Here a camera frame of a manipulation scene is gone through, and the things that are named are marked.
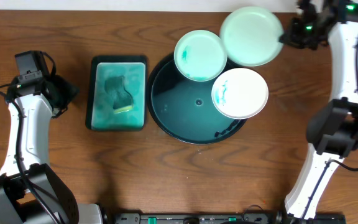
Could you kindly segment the green scouring sponge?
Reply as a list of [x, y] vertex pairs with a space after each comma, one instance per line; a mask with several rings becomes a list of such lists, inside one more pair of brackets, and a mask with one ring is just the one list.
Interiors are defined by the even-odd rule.
[[115, 114], [133, 109], [134, 100], [125, 88], [125, 78], [123, 76], [108, 78], [104, 84], [104, 89], [112, 100], [112, 108]]

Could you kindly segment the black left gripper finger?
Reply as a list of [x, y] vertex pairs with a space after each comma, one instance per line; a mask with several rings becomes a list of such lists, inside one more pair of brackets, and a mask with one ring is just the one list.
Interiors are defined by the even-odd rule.
[[57, 87], [59, 97], [58, 105], [60, 108], [66, 108], [79, 93], [79, 88], [60, 75], [54, 76], [54, 85]]
[[52, 111], [52, 119], [57, 119], [59, 116], [61, 116], [64, 112], [68, 110], [68, 107], [63, 108], [54, 108]]

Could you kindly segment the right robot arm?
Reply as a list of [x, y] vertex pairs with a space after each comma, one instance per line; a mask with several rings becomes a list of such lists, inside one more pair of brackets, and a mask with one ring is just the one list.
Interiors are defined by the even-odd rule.
[[338, 167], [358, 149], [358, 3], [324, 1], [320, 12], [308, 0], [298, 1], [300, 13], [279, 38], [297, 49], [329, 46], [332, 87], [328, 104], [309, 121], [308, 153], [301, 172], [285, 197], [286, 214], [279, 223], [316, 223], [316, 207]]

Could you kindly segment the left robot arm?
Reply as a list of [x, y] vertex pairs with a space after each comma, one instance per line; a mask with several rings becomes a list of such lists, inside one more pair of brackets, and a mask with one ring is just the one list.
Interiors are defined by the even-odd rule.
[[0, 91], [11, 117], [0, 170], [0, 223], [105, 223], [100, 206], [78, 203], [50, 167], [50, 122], [65, 112], [77, 93], [58, 75], [21, 75], [5, 93]]

